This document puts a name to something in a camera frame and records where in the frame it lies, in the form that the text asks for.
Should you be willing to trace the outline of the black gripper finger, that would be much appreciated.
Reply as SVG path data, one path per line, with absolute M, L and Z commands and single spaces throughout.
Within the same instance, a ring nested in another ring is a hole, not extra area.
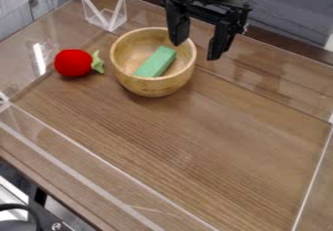
M 219 60 L 222 55 L 230 50 L 236 35 L 232 23 L 226 20 L 218 22 L 215 34 L 208 45 L 208 60 Z
M 171 0 L 167 1 L 166 9 L 170 39 L 175 46 L 180 46 L 190 38 L 191 19 L 186 8 Z

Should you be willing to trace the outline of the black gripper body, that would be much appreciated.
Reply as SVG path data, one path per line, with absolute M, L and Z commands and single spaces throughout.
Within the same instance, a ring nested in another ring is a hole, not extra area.
M 236 34 L 244 34 L 248 27 L 251 5 L 242 0 L 171 0 L 182 5 L 191 18 L 216 25 L 226 20 L 232 23 Z

